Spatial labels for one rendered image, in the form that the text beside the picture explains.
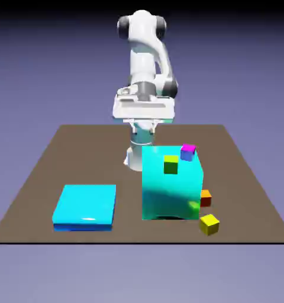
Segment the small yellow cube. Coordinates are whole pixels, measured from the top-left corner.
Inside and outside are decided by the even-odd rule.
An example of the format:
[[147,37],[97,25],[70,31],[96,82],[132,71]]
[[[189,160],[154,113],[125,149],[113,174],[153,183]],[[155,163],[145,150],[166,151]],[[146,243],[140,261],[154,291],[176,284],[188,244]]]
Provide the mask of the small yellow cube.
[[219,227],[220,221],[212,214],[204,215],[199,219],[199,228],[206,236],[217,233]]

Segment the flat large cyan box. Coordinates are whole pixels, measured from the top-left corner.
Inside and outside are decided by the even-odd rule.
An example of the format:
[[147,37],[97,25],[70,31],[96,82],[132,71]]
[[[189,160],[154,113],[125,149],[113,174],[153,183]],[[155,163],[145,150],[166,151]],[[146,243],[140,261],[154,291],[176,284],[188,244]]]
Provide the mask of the flat large cyan box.
[[115,185],[65,185],[52,223],[54,231],[111,231]]

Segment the small magenta cube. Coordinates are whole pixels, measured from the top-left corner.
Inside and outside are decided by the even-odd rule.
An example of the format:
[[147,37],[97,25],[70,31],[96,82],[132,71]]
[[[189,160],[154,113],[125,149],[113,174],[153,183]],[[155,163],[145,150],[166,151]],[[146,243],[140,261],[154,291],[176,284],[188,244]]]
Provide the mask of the small magenta cube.
[[194,144],[183,144],[180,149],[180,158],[184,161],[191,162],[196,152]]

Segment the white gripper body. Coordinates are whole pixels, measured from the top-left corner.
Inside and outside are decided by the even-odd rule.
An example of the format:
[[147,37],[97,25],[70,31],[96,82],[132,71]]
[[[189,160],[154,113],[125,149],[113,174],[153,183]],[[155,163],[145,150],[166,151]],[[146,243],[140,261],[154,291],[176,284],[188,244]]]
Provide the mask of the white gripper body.
[[172,120],[175,117],[175,100],[151,95],[149,101],[140,101],[137,95],[117,95],[112,116],[122,120]]

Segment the small orange cube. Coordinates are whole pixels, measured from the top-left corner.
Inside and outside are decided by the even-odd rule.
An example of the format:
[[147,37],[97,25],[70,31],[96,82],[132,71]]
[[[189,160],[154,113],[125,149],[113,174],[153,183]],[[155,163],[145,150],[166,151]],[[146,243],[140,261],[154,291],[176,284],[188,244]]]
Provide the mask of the small orange cube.
[[201,190],[201,202],[200,206],[203,207],[210,207],[212,201],[212,195],[207,189]]

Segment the small green cube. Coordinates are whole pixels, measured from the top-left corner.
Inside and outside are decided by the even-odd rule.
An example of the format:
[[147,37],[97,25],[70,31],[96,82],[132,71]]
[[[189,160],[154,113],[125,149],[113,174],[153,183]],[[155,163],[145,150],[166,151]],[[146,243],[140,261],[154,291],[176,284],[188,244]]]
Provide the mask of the small green cube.
[[179,157],[175,155],[164,156],[164,174],[177,175]]

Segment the tall large cyan box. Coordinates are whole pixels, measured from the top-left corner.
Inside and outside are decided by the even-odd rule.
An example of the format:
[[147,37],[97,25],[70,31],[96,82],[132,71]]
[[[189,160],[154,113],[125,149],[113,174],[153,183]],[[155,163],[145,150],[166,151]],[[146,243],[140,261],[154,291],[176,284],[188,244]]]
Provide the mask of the tall large cyan box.
[[[175,217],[198,220],[204,171],[198,153],[191,162],[180,158],[181,146],[142,149],[142,219]],[[164,174],[164,156],[179,157],[177,175]]]

